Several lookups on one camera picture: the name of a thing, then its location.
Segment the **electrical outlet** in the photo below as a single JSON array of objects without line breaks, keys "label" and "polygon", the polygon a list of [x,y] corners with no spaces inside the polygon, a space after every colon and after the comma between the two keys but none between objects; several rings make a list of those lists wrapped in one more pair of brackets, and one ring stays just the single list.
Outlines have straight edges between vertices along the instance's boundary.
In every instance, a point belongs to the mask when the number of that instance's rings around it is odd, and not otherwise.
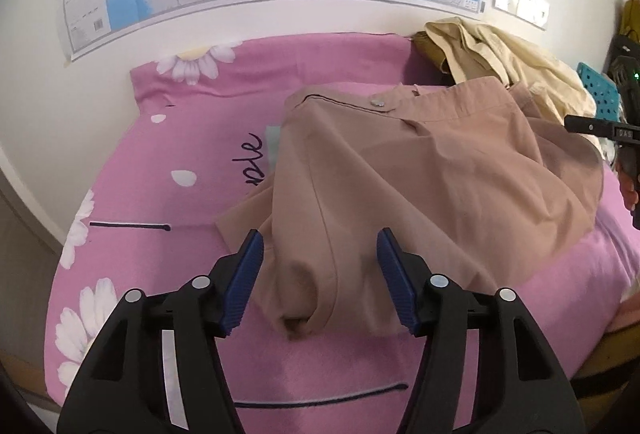
[{"label": "electrical outlet", "polygon": [[550,5],[546,0],[494,0],[498,10],[511,13],[522,20],[546,29]]}]

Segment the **pink bed sheet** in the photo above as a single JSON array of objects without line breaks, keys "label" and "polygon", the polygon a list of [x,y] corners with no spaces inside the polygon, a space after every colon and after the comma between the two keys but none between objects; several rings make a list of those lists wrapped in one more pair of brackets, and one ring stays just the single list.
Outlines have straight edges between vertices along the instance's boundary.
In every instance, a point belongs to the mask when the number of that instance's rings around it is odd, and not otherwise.
[{"label": "pink bed sheet", "polygon": [[[227,253],[212,223],[270,170],[289,94],[334,84],[368,95],[382,84],[440,80],[408,40],[362,34],[216,46],[199,58],[146,64],[131,76],[141,115],[82,202],[52,287],[44,356],[47,389],[60,404],[127,289],[175,290]],[[606,170],[594,231],[516,288],[567,374],[579,368],[614,315],[639,271],[639,252],[640,237]],[[395,432],[423,345],[408,334],[348,332],[289,342],[252,303],[241,326],[218,343],[231,395],[246,406],[239,415],[248,434]],[[472,335],[469,345],[473,368]],[[473,382],[470,369],[459,422],[473,405]],[[167,386],[180,424],[175,375]],[[283,408],[260,408],[265,403]]]}]

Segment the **wall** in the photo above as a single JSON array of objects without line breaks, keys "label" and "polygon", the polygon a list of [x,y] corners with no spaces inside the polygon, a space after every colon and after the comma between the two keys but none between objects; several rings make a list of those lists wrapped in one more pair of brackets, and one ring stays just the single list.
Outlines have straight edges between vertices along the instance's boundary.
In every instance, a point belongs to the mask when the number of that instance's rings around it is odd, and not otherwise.
[{"label": "wall", "polygon": [[[548,0],[543,32],[489,9],[484,19],[575,66],[601,68],[622,0]],[[56,0],[0,0],[0,168],[63,240],[76,209],[137,109],[128,71],[196,46],[303,32],[409,35],[435,10],[367,0],[276,0],[218,8],[139,30],[68,64]]]}]

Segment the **teal perforated basket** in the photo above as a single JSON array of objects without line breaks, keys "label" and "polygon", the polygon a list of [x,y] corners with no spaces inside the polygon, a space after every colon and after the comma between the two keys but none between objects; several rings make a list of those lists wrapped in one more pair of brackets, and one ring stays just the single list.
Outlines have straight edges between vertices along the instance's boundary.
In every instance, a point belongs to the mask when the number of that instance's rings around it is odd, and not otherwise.
[{"label": "teal perforated basket", "polygon": [[616,85],[582,62],[578,65],[577,71],[582,84],[596,101],[596,118],[617,122],[620,94]]}]

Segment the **flower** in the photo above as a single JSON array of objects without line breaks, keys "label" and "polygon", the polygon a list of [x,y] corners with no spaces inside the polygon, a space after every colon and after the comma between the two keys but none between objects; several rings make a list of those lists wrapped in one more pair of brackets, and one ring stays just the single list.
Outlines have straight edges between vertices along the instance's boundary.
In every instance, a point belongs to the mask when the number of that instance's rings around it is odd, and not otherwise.
[{"label": "flower", "polygon": [[66,242],[62,249],[62,255],[60,255],[60,266],[68,270],[76,260],[76,246],[82,246],[86,242],[86,236],[89,234],[89,229],[82,222],[83,219],[88,218],[91,212],[94,211],[94,192],[89,190],[86,196],[82,200],[80,209],[76,214],[74,222],[71,224],[69,233],[66,236]]},{"label": "flower", "polygon": [[232,42],[226,45],[213,46],[213,48],[200,48],[180,55],[174,55],[158,62],[156,71],[164,75],[171,70],[171,76],[176,82],[186,81],[187,85],[194,86],[200,80],[200,74],[211,80],[218,78],[218,62],[231,64],[236,60],[236,53],[232,48],[241,45],[242,42]]},{"label": "flower", "polygon": [[56,347],[69,359],[58,367],[58,379],[66,387],[65,396],[95,337],[117,303],[113,282],[103,278],[96,283],[95,293],[88,286],[80,292],[80,316],[70,308],[64,308],[60,313],[60,323],[56,325]]}]

